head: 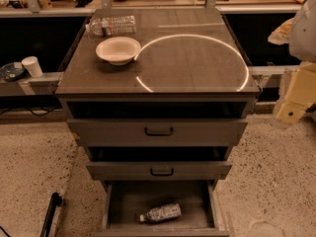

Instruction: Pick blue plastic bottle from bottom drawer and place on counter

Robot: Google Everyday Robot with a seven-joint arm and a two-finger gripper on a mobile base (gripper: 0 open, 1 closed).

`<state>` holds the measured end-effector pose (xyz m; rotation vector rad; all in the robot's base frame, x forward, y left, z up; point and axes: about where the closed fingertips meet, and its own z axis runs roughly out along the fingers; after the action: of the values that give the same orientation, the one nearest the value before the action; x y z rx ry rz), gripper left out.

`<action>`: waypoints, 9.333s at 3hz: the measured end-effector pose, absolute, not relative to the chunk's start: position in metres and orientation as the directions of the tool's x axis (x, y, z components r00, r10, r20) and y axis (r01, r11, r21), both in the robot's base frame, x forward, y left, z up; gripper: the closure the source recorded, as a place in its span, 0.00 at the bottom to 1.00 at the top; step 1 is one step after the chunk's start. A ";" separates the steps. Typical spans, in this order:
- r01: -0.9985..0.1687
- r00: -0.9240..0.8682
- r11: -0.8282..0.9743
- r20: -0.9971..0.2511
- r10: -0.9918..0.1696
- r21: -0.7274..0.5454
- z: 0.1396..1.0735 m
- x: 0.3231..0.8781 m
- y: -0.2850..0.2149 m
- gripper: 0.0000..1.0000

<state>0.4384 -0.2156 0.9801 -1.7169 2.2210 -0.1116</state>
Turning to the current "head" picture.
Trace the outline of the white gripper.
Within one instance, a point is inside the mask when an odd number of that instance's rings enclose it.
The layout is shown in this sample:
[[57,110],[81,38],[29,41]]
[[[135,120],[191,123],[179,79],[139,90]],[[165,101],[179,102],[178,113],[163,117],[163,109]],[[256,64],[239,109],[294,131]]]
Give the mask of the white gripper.
[[284,100],[276,104],[276,120],[293,125],[305,115],[305,108],[316,103],[316,63],[301,63],[291,73]]

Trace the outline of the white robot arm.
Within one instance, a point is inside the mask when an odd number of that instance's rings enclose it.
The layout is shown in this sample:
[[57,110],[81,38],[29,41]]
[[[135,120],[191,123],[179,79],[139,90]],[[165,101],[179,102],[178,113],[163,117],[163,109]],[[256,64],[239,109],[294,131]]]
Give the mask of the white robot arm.
[[296,15],[273,31],[268,41],[287,43],[290,55],[301,61],[274,110],[275,119],[290,126],[316,102],[316,0],[305,0]]

